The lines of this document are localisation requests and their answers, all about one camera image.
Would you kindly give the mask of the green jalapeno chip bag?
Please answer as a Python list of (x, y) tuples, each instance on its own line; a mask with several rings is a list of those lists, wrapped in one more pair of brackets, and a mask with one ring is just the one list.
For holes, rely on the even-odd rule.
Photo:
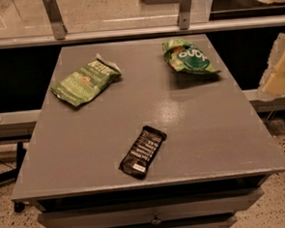
[(122, 75), (119, 67), (99, 54), (96, 59), (56, 82), (51, 91), (60, 100), (75, 107), (92, 101)]

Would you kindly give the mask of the green rice chip bag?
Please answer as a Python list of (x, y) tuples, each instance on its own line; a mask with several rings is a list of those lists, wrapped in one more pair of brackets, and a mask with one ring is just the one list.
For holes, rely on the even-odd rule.
[(218, 74), (206, 54), (184, 38), (164, 41), (161, 46), (165, 62), (176, 72), (209, 76)]

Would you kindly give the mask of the grey cabinet drawer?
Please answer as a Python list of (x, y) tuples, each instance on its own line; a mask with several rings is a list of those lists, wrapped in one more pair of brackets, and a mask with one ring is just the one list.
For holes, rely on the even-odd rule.
[(153, 224), (172, 219), (246, 211), (263, 194), (260, 187), (234, 189), (149, 202), (42, 213), (39, 214), (38, 222), (46, 228), (115, 228)]

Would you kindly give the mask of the black snack bar wrapper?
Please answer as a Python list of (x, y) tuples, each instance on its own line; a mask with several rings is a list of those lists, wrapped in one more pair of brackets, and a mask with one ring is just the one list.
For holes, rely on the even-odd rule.
[(119, 169), (135, 179), (144, 179), (161, 143), (166, 138), (167, 135), (159, 129), (143, 127), (123, 157)]

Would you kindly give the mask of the right metal railing bracket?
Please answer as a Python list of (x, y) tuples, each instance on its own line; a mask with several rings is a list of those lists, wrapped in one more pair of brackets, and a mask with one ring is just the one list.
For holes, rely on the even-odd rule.
[(191, 0), (179, 0), (178, 27), (187, 30), (190, 25)]

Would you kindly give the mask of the metal railing bracket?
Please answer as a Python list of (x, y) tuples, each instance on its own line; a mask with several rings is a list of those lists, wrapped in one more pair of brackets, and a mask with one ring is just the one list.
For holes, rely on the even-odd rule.
[(187, 30), (190, 25), (191, 0), (179, 0), (178, 27)]
[(51, 24), (51, 30), (53, 32), (53, 37), (56, 40), (64, 40), (67, 34), (67, 29), (62, 20), (59, 6), (56, 0), (42, 0), (43, 6)]

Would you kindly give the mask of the left metal railing bracket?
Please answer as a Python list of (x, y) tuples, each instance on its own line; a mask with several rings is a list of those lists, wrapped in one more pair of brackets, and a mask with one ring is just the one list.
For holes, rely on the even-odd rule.
[(53, 32), (53, 37), (56, 40), (64, 40), (67, 34), (67, 29), (62, 20), (59, 6), (56, 0), (42, 0), (43, 6), (51, 24), (51, 30)]

